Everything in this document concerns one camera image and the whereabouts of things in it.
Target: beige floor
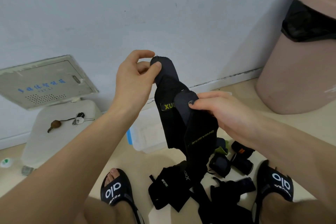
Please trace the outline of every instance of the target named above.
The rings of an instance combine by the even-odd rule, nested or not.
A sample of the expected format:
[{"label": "beige floor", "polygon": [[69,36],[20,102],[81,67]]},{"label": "beige floor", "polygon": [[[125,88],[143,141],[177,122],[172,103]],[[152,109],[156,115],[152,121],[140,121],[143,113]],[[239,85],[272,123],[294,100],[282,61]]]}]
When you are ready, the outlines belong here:
[{"label": "beige floor", "polygon": [[[278,115],[271,112],[258,98],[254,90],[255,83],[256,80],[253,79],[223,87],[220,90],[232,92],[233,96],[239,98],[251,108],[262,112],[268,117],[287,123],[326,142],[336,145],[336,101],[319,110],[305,114]],[[218,136],[232,141],[232,139],[221,129],[218,130]],[[0,160],[3,158],[15,159],[12,167],[8,169],[0,169],[0,196],[24,179],[20,173],[22,163],[19,161],[23,149],[24,145],[19,145],[0,151]],[[254,180],[256,178],[258,164],[263,159],[264,157],[257,152],[250,157],[250,160],[255,166],[250,174]],[[134,199],[144,217],[145,223],[201,223],[197,213],[198,205],[192,199],[189,199],[180,213],[177,213],[174,209],[171,209],[170,206],[166,206],[159,211],[155,210],[148,195],[148,187],[151,184],[149,175],[153,174],[154,177],[156,177],[163,167],[172,166],[182,160],[184,160],[184,155],[179,150],[175,149],[163,149],[152,154],[138,152],[134,150],[131,145],[128,145],[127,139],[124,137],[106,164],[90,195],[99,198],[99,189],[104,176],[110,168],[118,167],[123,169],[131,180]],[[209,192],[210,185],[216,185],[211,177],[210,174],[206,174],[202,181],[207,192]],[[241,178],[243,178],[242,175],[235,170],[232,170],[225,180],[238,180]],[[312,195],[297,183],[294,184],[294,187],[295,201],[305,198],[313,198]],[[243,195],[240,205],[251,209],[254,197],[255,192]]]}]

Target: perforated holes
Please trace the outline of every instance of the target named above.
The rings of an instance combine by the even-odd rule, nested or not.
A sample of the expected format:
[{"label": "perforated holes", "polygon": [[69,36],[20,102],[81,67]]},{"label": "perforated holes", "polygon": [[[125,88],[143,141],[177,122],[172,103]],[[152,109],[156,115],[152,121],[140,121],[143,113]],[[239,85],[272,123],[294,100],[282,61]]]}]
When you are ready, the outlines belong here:
[{"label": "perforated holes", "polygon": [[37,94],[33,94],[30,96],[26,96],[25,98],[27,98],[28,100],[30,100],[31,102],[33,102],[35,105],[39,105],[45,102],[49,102],[49,101],[55,101],[57,99],[60,98],[65,98],[66,95],[59,95],[59,96],[54,96],[53,94],[49,94],[49,95],[44,95],[44,96],[39,96]]}]

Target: trash can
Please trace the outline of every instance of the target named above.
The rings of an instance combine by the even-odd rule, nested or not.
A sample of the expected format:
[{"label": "trash can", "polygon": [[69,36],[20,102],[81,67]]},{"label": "trash can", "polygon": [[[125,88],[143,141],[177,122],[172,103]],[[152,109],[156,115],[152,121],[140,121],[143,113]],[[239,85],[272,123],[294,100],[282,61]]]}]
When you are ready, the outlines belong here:
[{"label": "trash can", "polygon": [[336,99],[336,0],[294,0],[256,85],[275,113],[318,109]]}]

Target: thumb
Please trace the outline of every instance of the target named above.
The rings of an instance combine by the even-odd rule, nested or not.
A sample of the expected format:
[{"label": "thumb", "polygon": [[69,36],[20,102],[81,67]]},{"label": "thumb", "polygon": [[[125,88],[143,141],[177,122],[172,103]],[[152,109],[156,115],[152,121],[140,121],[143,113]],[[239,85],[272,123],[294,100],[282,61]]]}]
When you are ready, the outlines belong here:
[{"label": "thumb", "polygon": [[150,66],[150,68],[145,73],[146,77],[151,81],[154,82],[155,77],[159,74],[161,71],[162,65],[161,63],[155,62],[153,65]]},{"label": "thumb", "polygon": [[196,101],[190,101],[189,107],[195,110],[213,111],[215,102],[216,102],[216,98],[202,98]]}]

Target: dirty baseboard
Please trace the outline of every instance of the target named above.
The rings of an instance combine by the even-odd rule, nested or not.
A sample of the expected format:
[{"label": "dirty baseboard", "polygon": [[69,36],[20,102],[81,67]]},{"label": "dirty baseboard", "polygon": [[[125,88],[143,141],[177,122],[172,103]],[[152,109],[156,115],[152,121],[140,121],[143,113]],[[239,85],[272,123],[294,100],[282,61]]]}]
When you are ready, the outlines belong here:
[{"label": "dirty baseboard", "polygon": [[[228,85],[231,85],[231,84],[235,84],[235,83],[238,83],[238,82],[243,82],[243,81],[246,81],[246,80],[250,80],[250,79],[259,77],[262,70],[263,70],[263,68],[257,68],[257,69],[249,70],[249,71],[246,71],[246,72],[243,72],[243,73],[238,73],[238,74],[230,75],[230,76],[220,78],[220,79],[217,79],[217,80],[213,80],[213,81],[210,81],[210,82],[195,85],[193,87],[190,87],[189,89],[196,92],[196,93],[215,90],[215,89],[225,87],[225,86],[228,86]],[[143,110],[149,109],[151,107],[155,107],[154,98],[150,98],[148,100],[147,104],[143,107]],[[12,146],[16,146],[16,145],[19,145],[19,144],[26,143],[28,141],[29,134],[30,134],[30,132],[0,139],[0,150],[5,149],[5,148],[9,148],[9,147],[12,147]]]}]

